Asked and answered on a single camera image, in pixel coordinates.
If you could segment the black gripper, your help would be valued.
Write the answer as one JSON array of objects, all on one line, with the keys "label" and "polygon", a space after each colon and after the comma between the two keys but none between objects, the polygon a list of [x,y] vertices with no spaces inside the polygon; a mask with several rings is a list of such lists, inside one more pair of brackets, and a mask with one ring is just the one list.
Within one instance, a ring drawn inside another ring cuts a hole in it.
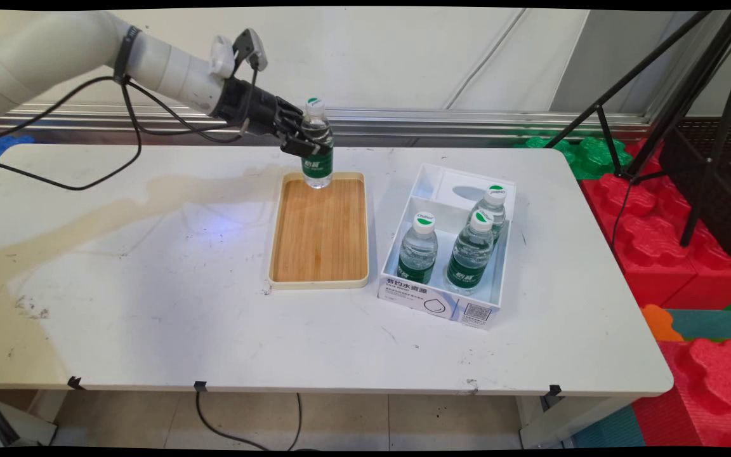
[{"label": "black gripper", "polygon": [[[225,80],[211,117],[232,126],[246,124],[247,133],[279,136],[280,150],[292,156],[324,156],[324,144],[300,130],[303,111],[251,82]],[[288,128],[299,129],[288,132]]]}]

